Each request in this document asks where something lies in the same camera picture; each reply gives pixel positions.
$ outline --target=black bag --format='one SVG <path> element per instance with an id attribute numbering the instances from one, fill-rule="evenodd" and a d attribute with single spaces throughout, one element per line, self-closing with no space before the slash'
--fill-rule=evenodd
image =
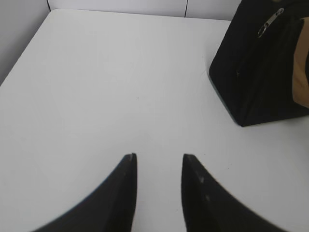
<path id="1" fill-rule="evenodd" d="M 309 115 L 292 93 L 295 48 L 308 16 L 309 0 L 240 3 L 210 67 L 239 125 Z"/>

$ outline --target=gray wall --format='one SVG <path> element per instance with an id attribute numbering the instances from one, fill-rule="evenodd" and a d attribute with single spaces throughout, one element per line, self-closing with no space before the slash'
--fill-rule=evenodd
<path id="1" fill-rule="evenodd" d="M 48 12 L 46 0 L 0 0 L 0 85 Z"/>

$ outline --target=white table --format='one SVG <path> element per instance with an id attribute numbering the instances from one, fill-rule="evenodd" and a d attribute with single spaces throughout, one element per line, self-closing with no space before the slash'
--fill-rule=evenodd
<path id="1" fill-rule="evenodd" d="M 132 152 L 133 232 L 185 231 L 184 153 L 259 215 L 308 231 L 309 117 L 232 121 L 206 71 L 228 25 L 52 11 L 0 87 L 0 231 L 58 217 Z"/>

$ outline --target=zipper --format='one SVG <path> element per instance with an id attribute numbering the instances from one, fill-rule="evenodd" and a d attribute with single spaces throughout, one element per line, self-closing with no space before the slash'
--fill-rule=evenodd
<path id="1" fill-rule="evenodd" d="M 276 11 L 275 14 L 273 14 L 264 24 L 263 26 L 259 29 L 258 31 L 258 37 L 257 40 L 260 39 L 265 31 L 269 28 L 269 26 L 284 12 L 284 8 L 280 8 Z M 251 47 L 250 52 L 246 55 L 246 57 L 242 60 L 242 62 L 240 63 L 240 65 L 238 66 L 238 68 L 236 69 L 236 76 L 237 79 L 239 79 L 240 76 L 240 70 L 242 68 L 242 66 L 246 63 L 245 61 L 248 59 L 248 57 L 250 56 L 250 54 L 252 53 L 252 51 L 254 51 L 254 48 L 256 46 L 257 40 L 254 42 L 254 46 Z"/>
<path id="2" fill-rule="evenodd" d="M 264 25 L 259 29 L 259 32 L 257 33 L 258 38 L 261 38 L 263 36 L 263 34 L 265 33 L 265 31 L 267 30 L 267 28 L 269 28 L 269 26 L 276 20 L 276 18 L 278 18 L 279 15 L 281 15 L 284 12 L 284 8 L 280 8 L 277 10 L 277 12 L 275 14 L 272 15 L 272 17 L 269 18 L 269 20 L 266 21 L 266 23 L 264 23 Z"/>

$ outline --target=black object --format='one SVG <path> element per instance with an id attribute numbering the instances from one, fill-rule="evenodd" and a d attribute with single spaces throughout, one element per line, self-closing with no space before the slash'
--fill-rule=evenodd
<path id="1" fill-rule="evenodd" d="M 126 155 L 86 199 L 36 232 L 129 232 L 137 196 L 137 157 Z"/>
<path id="2" fill-rule="evenodd" d="M 213 85 L 239 125 L 309 114 L 292 95 L 294 51 L 307 16 L 308 0 L 241 1 L 210 67 Z"/>
<path id="3" fill-rule="evenodd" d="M 229 194 L 194 155 L 184 155 L 182 204 L 188 232 L 283 232 Z"/>

